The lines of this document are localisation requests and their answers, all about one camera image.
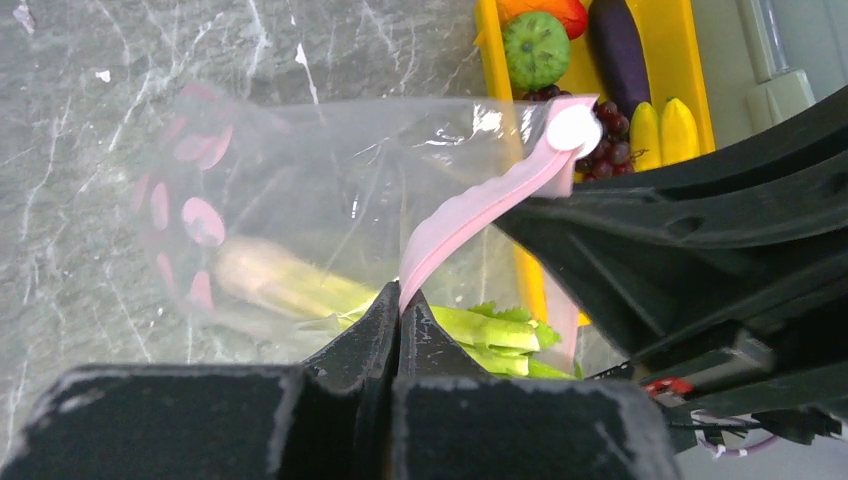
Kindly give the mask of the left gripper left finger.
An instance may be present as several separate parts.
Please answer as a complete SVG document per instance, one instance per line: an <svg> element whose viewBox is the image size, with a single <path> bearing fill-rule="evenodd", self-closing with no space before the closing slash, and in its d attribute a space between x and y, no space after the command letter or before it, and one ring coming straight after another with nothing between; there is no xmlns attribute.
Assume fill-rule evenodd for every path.
<svg viewBox="0 0 848 480"><path fill-rule="evenodd" d="M381 479L396 283L293 365L93 364L36 403L5 479Z"/></svg>

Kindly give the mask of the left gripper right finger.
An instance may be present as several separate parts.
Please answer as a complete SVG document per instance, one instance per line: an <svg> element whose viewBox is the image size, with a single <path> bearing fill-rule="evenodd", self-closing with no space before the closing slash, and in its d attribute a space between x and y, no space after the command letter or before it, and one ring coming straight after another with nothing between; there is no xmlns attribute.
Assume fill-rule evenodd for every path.
<svg viewBox="0 0 848 480"><path fill-rule="evenodd" d="M399 320L396 479L677 479L667 422L638 386L487 374L422 294Z"/></svg>

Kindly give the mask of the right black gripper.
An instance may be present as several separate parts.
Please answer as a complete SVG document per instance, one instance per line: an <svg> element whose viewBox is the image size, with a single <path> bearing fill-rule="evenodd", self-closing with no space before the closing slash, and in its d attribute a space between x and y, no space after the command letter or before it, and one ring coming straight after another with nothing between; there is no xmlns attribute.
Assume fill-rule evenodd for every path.
<svg viewBox="0 0 848 480"><path fill-rule="evenodd" d="M618 350L672 344L597 375L638 384L672 427L803 445L842 434L845 90L705 156L526 200L496 224Z"/></svg>

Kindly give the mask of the yellow plastic tray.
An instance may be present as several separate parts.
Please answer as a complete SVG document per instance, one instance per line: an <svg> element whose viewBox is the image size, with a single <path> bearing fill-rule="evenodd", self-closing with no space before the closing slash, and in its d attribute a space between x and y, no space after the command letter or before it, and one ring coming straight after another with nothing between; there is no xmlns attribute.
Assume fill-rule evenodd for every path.
<svg viewBox="0 0 848 480"><path fill-rule="evenodd" d="M660 110L668 97L679 98L695 119L701 153L715 150L715 140L702 72L691 1L626 1L640 34L652 100ZM482 71L490 97L510 102L523 92L513 90L506 71L497 1L476 1L474 17ZM606 99L589 51L586 34L572 42L569 70L557 82L571 93L600 94ZM543 270L531 255L516 247L522 305L536 318L548 320L547 286Z"/></svg>

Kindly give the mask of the clear zip top bag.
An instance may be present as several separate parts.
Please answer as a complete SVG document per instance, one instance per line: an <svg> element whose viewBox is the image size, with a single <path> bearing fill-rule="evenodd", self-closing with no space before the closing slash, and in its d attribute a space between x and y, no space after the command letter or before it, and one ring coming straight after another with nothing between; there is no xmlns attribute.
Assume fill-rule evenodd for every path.
<svg viewBox="0 0 848 480"><path fill-rule="evenodd" d="M133 192L140 238L179 307L300 358L398 281L487 370L573 379L576 307L531 304L532 258L494 221L569 192L571 150L600 136L592 102L271 109L189 85Z"/></svg>

